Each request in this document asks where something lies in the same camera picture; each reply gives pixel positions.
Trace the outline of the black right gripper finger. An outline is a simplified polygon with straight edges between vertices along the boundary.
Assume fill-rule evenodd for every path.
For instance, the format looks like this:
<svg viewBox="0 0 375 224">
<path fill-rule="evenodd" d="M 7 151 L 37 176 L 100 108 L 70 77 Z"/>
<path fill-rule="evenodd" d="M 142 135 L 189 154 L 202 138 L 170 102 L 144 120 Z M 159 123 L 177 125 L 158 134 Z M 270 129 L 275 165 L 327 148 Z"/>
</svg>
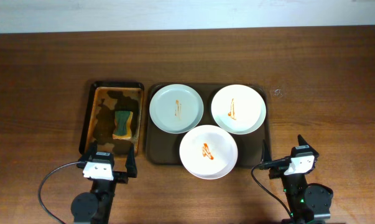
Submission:
<svg viewBox="0 0 375 224">
<path fill-rule="evenodd" d="M 271 162 L 271 161 L 272 161 L 271 152 L 270 152 L 269 147 L 266 143 L 266 140 L 263 140 L 262 141 L 261 164 Z"/>
<path fill-rule="evenodd" d="M 308 146 L 308 142 L 304 140 L 301 134 L 297 136 L 299 146 Z"/>
</svg>

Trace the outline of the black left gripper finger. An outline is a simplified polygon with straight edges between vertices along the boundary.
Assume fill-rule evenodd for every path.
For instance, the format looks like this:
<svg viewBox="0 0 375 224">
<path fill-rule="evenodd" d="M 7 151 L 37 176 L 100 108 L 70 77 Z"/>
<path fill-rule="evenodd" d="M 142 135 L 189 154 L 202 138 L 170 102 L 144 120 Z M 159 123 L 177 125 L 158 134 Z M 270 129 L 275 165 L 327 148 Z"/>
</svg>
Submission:
<svg viewBox="0 0 375 224">
<path fill-rule="evenodd" d="M 127 176 L 130 178 L 136 178 L 137 177 L 137 166 L 136 166 L 136 161 L 135 161 L 135 154 L 134 154 L 134 145 L 132 144 L 129 152 L 127 154 L 127 159 L 126 159 L 126 171 L 127 171 Z"/>
<path fill-rule="evenodd" d="M 82 155 L 81 161 L 88 162 L 93 159 L 97 152 L 98 143 L 97 141 L 93 141 L 89 144 L 88 150 Z"/>
</svg>

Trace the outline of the green yellow sponge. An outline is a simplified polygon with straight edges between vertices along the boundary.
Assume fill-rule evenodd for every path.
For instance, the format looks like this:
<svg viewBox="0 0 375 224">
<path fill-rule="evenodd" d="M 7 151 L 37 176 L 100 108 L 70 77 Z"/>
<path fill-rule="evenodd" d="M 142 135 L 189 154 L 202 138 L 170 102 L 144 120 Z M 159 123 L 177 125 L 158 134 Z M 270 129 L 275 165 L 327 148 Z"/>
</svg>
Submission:
<svg viewBox="0 0 375 224">
<path fill-rule="evenodd" d="M 115 111 L 113 139 L 128 140 L 132 138 L 131 123 L 132 111 Z"/>
</svg>

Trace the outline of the white plate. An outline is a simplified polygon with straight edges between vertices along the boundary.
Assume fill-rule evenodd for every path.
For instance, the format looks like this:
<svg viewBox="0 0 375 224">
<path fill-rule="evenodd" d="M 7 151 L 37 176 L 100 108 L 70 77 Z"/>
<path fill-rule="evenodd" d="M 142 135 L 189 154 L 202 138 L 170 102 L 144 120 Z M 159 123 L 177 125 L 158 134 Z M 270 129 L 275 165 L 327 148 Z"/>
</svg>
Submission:
<svg viewBox="0 0 375 224">
<path fill-rule="evenodd" d="M 179 154 L 189 173 L 201 179 L 214 180 L 233 170 L 238 147 L 227 131 L 214 125 L 202 125 L 184 135 Z"/>
<path fill-rule="evenodd" d="M 170 84 L 156 91 L 150 100 L 149 114 L 162 131 L 181 134 L 193 129 L 202 119 L 204 105 L 192 87 Z"/>
<path fill-rule="evenodd" d="M 262 96 L 246 85 L 228 85 L 211 101 L 215 123 L 232 134 L 249 134 L 264 123 L 266 104 Z"/>
</svg>

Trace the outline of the white plate front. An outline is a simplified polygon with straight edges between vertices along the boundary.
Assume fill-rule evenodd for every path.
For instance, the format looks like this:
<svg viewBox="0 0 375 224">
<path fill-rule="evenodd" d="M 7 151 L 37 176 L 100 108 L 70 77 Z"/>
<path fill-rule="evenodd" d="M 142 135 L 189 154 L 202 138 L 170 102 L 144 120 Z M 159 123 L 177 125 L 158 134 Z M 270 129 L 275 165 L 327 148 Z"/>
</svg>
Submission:
<svg viewBox="0 0 375 224">
<path fill-rule="evenodd" d="M 189 173 L 201 179 L 214 180 L 233 170 L 238 147 L 227 131 L 214 125 L 202 125 L 184 135 L 179 154 Z"/>
</svg>

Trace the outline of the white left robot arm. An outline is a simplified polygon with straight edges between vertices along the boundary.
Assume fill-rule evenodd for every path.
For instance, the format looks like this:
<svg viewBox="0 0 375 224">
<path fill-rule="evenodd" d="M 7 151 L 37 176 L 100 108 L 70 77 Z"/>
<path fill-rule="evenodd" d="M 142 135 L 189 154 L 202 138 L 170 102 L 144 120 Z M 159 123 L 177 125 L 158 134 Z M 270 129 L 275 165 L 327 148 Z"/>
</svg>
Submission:
<svg viewBox="0 0 375 224">
<path fill-rule="evenodd" d="M 137 177 L 134 147 L 127 153 L 125 171 L 114 171 L 114 154 L 99 152 L 98 143 L 90 144 L 78 160 L 84 178 L 92 181 L 91 190 L 77 195 L 71 204 L 74 223 L 108 223 L 118 184 Z"/>
</svg>

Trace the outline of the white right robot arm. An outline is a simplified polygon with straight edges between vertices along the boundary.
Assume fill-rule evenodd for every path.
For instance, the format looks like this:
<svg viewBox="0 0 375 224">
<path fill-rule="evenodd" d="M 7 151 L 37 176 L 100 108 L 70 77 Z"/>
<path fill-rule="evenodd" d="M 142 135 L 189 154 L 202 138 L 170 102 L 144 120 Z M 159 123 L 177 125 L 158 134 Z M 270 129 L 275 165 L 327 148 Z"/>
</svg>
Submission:
<svg viewBox="0 0 375 224">
<path fill-rule="evenodd" d="M 262 142 L 261 162 L 251 169 L 268 170 L 270 179 L 280 179 L 287 203 L 267 190 L 255 177 L 254 181 L 271 197 L 275 198 L 288 213 L 282 223 L 325 223 L 331 217 L 330 207 L 333 190 L 318 183 L 309 184 L 305 176 L 315 168 L 319 153 L 299 134 L 298 146 L 291 149 L 289 156 L 270 160 L 266 155 L 267 145 Z"/>
</svg>

